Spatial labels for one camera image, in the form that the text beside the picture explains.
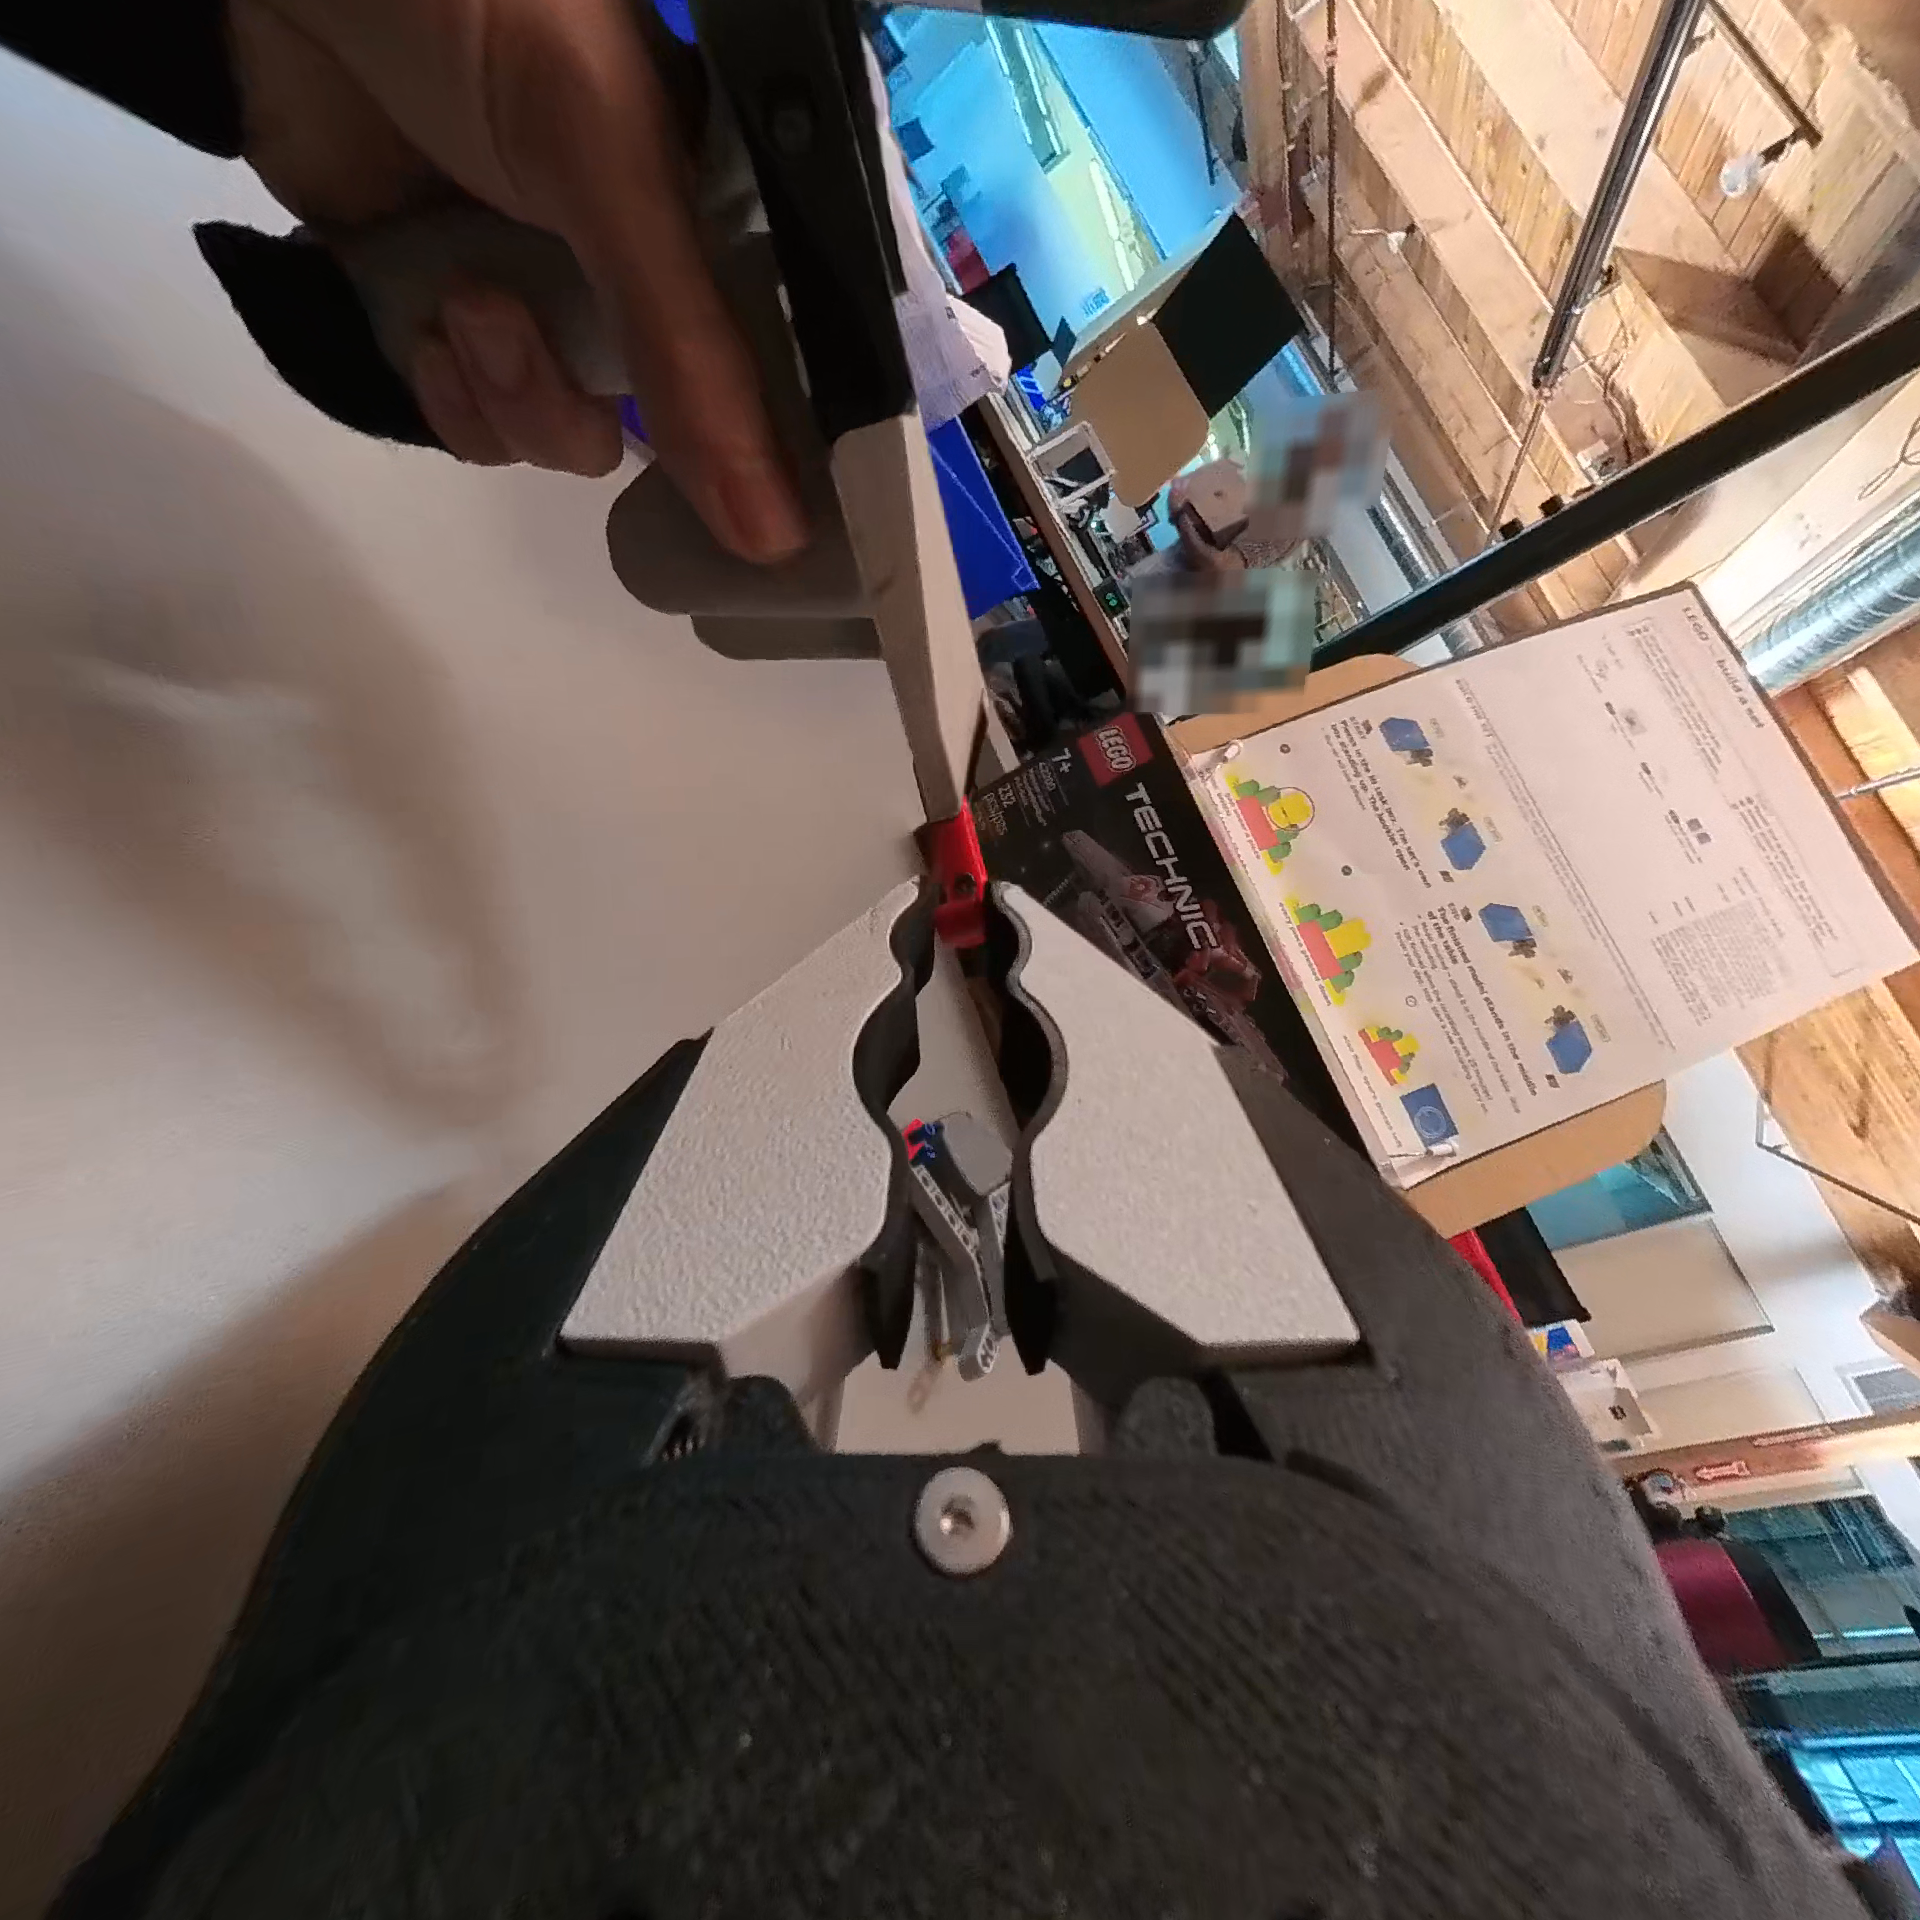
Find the black stand pole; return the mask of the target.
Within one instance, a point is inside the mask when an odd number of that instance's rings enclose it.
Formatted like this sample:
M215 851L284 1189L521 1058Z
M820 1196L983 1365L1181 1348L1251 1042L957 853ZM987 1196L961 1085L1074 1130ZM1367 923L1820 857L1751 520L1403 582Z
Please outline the black stand pole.
M1917 371L1917 309L1883 321L1778 387L1741 402L1692 437L1621 470L1557 515L1501 540L1350 632L1321 643L1311 665L1396 656L1467 619L1545 573L1659 520L1695 493L1769 457Z

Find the black lego set box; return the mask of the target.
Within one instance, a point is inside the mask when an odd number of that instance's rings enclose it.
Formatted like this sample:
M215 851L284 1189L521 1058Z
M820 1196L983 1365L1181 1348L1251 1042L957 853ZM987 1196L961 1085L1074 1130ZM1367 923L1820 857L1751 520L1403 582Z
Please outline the black lego set box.
M1163 726L1134 712L983 784L991 881L1012 883L1213 1042L1306 1083L1311 1045Z

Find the red angled lego beam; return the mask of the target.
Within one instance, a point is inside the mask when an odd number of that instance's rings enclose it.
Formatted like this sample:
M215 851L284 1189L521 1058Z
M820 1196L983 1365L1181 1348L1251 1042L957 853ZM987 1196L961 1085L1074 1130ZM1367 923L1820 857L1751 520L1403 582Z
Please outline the red angled lego beam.
M916 848L935 888L933 923L948 948L962 953L987 942L990 875L969 802L948 818L916 829Z

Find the blue plastic bin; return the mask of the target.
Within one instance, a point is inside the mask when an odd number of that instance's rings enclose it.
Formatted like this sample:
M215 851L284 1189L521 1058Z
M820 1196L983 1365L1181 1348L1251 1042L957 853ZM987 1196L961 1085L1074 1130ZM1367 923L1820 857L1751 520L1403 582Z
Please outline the blue plastic bin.
M1001 507L964 418L926 433L966 614L980 619L1031 595L1038 577Z

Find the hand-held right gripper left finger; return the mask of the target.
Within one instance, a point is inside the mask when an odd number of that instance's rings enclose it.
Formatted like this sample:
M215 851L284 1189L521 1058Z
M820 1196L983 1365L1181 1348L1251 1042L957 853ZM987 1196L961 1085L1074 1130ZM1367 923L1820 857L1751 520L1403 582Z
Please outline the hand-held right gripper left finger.
M892 1104L922 1067L926 881L734 1010L614 1221L561 1342L713 1373L895 1368L916 1228Z

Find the maroon water bottle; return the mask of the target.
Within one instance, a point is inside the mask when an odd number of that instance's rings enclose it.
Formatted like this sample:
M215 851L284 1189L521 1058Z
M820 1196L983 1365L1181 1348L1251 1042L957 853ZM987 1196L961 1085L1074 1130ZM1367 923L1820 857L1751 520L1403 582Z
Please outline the maroon water bottle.
M1695 1654L1716 1677L1787 1667L1787 1645L1727 1548L1707 1539L1652 1546Z

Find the silver air duct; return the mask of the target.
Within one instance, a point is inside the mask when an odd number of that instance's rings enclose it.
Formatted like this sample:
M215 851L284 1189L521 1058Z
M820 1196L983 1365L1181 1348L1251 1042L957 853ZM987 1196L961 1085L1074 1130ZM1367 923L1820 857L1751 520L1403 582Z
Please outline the silver air duct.
M1873 542L1811 600L1777 618L1745 649L1748 677L1790 690L1901 628L1917 610L1917 525Z

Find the white paper bag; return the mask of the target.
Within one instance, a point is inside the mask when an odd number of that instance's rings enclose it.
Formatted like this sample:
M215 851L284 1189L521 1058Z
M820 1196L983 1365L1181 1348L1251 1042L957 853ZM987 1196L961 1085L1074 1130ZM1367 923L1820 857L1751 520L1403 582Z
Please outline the white paper bag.
M926 433L957 420L1012 377L1001 328L942 286L898 296L895 322Z

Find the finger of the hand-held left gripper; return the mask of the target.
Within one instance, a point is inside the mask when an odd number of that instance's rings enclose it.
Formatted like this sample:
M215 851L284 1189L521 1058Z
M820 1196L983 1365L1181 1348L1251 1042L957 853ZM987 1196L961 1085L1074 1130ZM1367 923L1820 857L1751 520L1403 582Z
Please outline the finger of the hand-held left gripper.
M987 690L922 417L854 427L829 470L923 816L943 826L969 797Z

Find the person's left hand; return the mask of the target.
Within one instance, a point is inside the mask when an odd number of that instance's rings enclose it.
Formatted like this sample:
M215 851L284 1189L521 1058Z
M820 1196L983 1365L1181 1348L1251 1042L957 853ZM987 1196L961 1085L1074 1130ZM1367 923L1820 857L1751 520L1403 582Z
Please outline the person's left hand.
M468 200L558 236L659 461L743 561L809 540L756 365L708 272L681 112L634 5L225 5L242 155L327 242Z

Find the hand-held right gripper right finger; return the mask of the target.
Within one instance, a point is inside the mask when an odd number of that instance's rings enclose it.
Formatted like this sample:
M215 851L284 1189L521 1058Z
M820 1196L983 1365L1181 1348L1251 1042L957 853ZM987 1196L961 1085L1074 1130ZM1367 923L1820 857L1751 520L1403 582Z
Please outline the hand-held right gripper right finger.
M1361 1330L1243 1093L1281 1093L1026 889L991 888L1015 1123L1005 1309L1028 1372L1342 1360Z

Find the grey lego assembly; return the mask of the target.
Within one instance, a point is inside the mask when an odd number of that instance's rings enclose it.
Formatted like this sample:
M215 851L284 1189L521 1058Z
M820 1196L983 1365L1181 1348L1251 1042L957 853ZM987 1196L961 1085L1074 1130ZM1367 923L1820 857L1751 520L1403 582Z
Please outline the grey lego assembly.
M977 1382L1010 1338L1003 1260L1012 1155L966 1112L910 1120L900 1134L929 1355Z

